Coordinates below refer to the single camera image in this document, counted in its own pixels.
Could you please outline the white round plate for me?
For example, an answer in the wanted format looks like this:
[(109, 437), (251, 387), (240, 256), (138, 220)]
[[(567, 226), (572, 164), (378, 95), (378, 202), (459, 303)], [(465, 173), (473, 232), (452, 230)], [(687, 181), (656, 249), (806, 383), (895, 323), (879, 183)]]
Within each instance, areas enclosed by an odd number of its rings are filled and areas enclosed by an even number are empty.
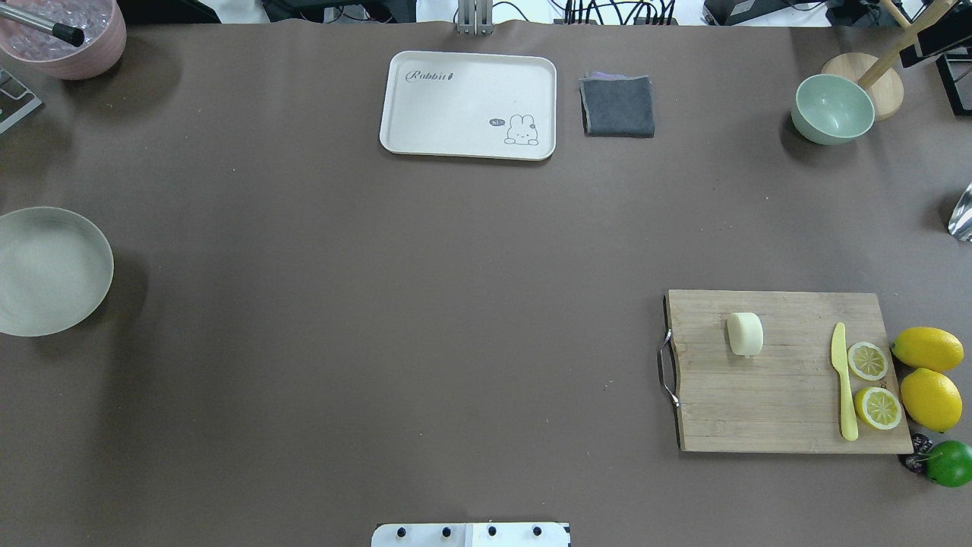
[(58, 207), (1, 218), (1, 331), (41, 337), (92, 314), (112, 285), (114, 255), (101, 229)]

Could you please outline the cream rabbit tray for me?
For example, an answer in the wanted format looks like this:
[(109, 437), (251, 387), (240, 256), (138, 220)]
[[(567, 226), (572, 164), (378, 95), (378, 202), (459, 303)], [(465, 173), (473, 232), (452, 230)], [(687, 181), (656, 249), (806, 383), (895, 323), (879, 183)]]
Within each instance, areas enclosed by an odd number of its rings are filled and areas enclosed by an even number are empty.
[(406, 155), (546, 160), (556, 120), (547, 58), (402, 51), (389, 65), (379, 139)]

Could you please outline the white bun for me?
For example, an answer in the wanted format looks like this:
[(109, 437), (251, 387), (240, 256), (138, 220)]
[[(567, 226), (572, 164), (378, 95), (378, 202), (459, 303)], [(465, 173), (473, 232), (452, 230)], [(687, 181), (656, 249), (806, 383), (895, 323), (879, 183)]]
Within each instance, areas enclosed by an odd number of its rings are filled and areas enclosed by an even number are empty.
[(757, 356), (764, 345), (762, 320), (753, 312), (733, 312), (726, 319), (729, 346), (735, 356)]

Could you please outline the grey folded cloth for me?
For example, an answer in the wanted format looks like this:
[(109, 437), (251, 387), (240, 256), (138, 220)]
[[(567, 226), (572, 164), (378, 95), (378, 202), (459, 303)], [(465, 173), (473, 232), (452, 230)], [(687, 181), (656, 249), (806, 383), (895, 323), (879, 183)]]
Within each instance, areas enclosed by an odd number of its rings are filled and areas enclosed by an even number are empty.
[(585, 133), (599, 138), (653, 138), (652, 79), (593, 72), (579, 81)]

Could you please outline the wooden cutting board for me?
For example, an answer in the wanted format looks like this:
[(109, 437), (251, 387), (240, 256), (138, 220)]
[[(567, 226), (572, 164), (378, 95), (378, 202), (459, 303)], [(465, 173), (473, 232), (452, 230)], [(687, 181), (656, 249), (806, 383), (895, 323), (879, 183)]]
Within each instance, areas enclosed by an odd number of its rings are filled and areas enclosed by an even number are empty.
[[(762, 320), (760, 354), (735, 356), (726, 319), (753, 312)], [(678, 447), (699, 453), (906, 454), (906, 420), (888, 432), (860, 423), (860, 437), (839, 432), (838, 377), (830, 339), (837, 322), (846, 344), (888, 351), (872, 293), (671, 289), (659, 376), (677, 417)]]

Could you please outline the mint green bowl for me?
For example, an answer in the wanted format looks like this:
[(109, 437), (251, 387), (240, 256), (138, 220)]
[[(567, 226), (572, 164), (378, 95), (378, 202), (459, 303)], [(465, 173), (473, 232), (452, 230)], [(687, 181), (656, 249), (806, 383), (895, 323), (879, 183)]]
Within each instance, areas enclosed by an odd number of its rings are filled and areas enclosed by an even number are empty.
[(857, 83), (834, 74), (806, 77), (795, 90), (791, 121), (803, 138), (820, 145), (851, 142), (870, 131), (875, 106)]

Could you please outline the lemon half slice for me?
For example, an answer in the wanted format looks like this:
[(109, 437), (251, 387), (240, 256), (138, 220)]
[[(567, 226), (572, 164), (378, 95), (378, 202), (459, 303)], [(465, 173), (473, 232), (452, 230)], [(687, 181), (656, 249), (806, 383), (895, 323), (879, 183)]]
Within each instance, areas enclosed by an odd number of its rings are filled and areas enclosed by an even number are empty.
[(904, 412), (898, 398), (882, 387), (865, 387), (854, 395), (854, 411), (865, 425), (881, 432), (900, 425)]
[(885, 351), (863, 340), (847, 350), (847, 363), (848, 369), (865, 381), (881, 381), (890, 369), (890, 359)]

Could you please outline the yellow plastic knife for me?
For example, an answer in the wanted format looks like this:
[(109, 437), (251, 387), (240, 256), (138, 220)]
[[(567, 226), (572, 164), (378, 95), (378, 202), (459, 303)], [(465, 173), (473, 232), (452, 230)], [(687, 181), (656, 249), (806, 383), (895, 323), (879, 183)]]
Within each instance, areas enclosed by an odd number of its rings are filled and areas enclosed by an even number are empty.
[(851, 382), (848, 377), (850, 369), (848, 369), (846, 325), (843, 322), (837, 322), (833, 327), (829, 357), (831, 367), (838, 377), (838, 427), (840, 436), (847, 442), (854, 442), (860, 437), (860, 430), (857, 424)]

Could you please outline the wooden cup tree stand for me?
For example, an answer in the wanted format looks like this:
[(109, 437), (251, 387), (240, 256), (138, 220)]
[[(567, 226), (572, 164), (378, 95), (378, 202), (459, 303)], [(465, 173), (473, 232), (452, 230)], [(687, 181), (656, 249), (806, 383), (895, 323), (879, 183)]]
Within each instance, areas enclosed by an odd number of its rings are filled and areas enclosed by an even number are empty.
[(880, 4), (902, 28), (896, 43), (881, 58), (868, 53), (847, 52), (831, 58), (822, 67), (823, 74), (844, 77), (865, 90), (874, 105), (877, 122), (892, 117), (904, 100), (902, 79), (893, 69), (900, 52), (916, 44), (919, 33), (940, 21), (957, 1), (934, 1), (912, 22), (896, 9), (892, 1), (882, 1)]

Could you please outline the yellow lemon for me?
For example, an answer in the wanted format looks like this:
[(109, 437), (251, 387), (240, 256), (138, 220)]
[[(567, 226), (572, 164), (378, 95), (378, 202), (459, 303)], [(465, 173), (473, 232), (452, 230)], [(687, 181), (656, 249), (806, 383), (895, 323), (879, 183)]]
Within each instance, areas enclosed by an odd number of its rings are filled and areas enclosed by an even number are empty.
[(900, 362), (913, 369), (945, 373), (964, 359), (962, 342), (954, 334), (937, 327), (910, 327), (890, 345)]
[(961, 392), (942, 373), (916, 369), (903, 378), (900, 390), (910, 418), (933, 432), (947, 432), (961, 420)]

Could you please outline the pink bowl with ice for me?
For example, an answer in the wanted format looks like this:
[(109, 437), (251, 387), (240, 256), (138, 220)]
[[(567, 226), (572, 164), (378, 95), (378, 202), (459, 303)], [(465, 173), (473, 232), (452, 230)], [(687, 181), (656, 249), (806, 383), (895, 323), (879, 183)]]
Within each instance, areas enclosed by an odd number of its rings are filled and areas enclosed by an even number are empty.
[(126, 46), (126, 24), (117, 1), (3, 1), (46, 20), (83, 31), (82, 45), (2, 18), (2, 51), (46, 75), (77, 81), (117, 65)]

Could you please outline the steel rod black tip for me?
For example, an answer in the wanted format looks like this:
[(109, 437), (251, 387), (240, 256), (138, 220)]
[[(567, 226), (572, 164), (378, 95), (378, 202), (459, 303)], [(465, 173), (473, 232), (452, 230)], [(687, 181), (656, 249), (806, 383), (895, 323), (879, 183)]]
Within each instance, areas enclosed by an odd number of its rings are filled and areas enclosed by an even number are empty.
[(3, 20), (13, 21), (22, 27), (34, 29), (35, 31), (55, 37), (71, 46), (82, 46), (84, 41), (86, 41), (86, 35), (84, 35), (83, 29), (69, 27), (69, 25), (60, 24), (60, 22), (55, 22), (47, 17), (42, 17), (42, 15), (31, 13), (31, 11), (18, 9), (6, 1), (1, 1), (1, 17)]

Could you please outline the steel scoop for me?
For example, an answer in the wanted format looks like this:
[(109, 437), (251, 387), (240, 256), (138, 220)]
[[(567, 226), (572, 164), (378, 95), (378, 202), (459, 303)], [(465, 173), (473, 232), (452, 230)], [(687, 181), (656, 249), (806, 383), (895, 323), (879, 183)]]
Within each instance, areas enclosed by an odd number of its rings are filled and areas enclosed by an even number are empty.
[(957, 204), (952, 208), (950, 219), (945, 225), (952, 238), (961, 240), (961, 242), (971, 242), (972, 239), (971, 204), (972, 184), (969, 184), (959, 196)]

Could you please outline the green lime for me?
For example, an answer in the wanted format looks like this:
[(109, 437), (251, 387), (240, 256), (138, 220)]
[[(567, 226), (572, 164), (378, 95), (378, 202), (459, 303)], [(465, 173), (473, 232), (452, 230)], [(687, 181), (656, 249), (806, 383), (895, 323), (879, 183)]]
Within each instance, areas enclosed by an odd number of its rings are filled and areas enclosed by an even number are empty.
[(957, 488), (971, 481), (971, 447), (957, 440), (935, 444), (927, 454), (926, 475), (943, 487)]

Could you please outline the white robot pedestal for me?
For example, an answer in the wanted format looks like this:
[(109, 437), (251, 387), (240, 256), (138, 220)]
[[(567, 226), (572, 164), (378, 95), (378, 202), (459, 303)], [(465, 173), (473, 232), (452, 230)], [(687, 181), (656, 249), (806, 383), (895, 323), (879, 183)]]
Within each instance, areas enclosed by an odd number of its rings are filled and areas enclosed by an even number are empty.
[(468, 522), (385, 523), (376, 527), (371, 546), (570, 546), (568, 523)]

